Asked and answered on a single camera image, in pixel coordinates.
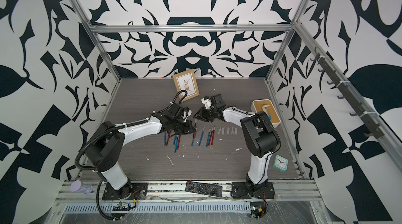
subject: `black and white patterned wall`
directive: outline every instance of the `black and white patterned wall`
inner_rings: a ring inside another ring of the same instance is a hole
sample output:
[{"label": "black and white patterned wall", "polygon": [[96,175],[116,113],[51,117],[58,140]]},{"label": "black and white patterned wall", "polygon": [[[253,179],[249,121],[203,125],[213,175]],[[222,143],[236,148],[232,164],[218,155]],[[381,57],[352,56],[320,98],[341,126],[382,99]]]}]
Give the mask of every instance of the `black and white patterned wall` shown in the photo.
[{"label": "black and white patterned wall", "polygon": [[100,39],[123,77],[265,77],[283,31],[103,33]]},{"label": "black and white patterned wall", "polygon": [[[94,25],[290,23],[300,0],[80,0]],[[104,45],[122,77],[266,76],[284,33],[114,33]]]},{"label": "black and white patterned wall", "polygon": [[0,0],[0,222],[43,223],[116,84],[68,0]]},{"label": "black and white patterned wall", "polygon": [[[402,0],[311,0],[301,20],[399,138],[401,9]],[[307,176],[334,223],[400,223],[401,172],[311,58],[295,35],[273,78]]]}]

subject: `purple bottle cap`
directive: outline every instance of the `purple bottle cap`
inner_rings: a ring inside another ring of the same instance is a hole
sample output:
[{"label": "purple bottle cap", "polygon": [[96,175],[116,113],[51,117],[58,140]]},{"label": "purple bottle cap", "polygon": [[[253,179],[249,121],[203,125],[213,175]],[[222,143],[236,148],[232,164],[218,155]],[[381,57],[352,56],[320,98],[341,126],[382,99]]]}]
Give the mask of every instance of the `purple bottle cap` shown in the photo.
[{"label": "purple bottle cap", "polygon": [[81,185],[82,185],[81,181],[79,181],[79,180],[74,181],[70,185],[70,191],[75,192],[75,191],[79,190]]}]

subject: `metal grate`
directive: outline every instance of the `metal grate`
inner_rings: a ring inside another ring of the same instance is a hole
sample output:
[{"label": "metal grate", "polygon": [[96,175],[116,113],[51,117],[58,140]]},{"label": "metal grate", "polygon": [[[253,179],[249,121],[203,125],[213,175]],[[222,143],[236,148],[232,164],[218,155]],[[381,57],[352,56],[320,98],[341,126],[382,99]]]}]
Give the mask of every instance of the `metal grate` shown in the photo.
[{"label": "metal grate", "polygon": [[[101,203],[105,213],[110,213],[117,203]],[[249,202],[141,202],[130,213],[161,214],[161,213],[250,213]],[[68,203],[65,214],[93,214],[98,213],[95,203]]]}]

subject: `small plastic bottle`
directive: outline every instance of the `small plastic bottle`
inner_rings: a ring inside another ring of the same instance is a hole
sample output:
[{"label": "small plastic bottle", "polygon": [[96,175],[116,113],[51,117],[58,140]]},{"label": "small plastic bottle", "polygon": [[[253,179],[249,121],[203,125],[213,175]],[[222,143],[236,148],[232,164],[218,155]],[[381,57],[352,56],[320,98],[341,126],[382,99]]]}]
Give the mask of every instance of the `small plastic bottle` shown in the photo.
[{"label": "small plastic bottle", "polygon": [[91,184],[85,184],[79,180],[71,183],[70,191],[76,193],[83,193],[85,195],[89,195],[92,192],[93,186]]}]

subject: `white paint stain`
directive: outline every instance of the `white paint stain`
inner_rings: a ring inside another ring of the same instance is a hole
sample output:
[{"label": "white paint stain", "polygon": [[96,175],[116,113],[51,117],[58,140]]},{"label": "white paint stain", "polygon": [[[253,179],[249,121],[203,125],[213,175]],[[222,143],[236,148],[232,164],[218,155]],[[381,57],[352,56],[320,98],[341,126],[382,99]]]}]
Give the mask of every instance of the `white paint stain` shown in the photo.
[{"label": "white paint stain", "polygon": [[172,162],[172,160],[169,158],[169,156],[167,155],[167,154],[165,154],[166,155],[166,157],[168,157],[168,159],[170,160],[170,162],[172,163],[172,166],[174,166],[173,165],[173,162]]}]

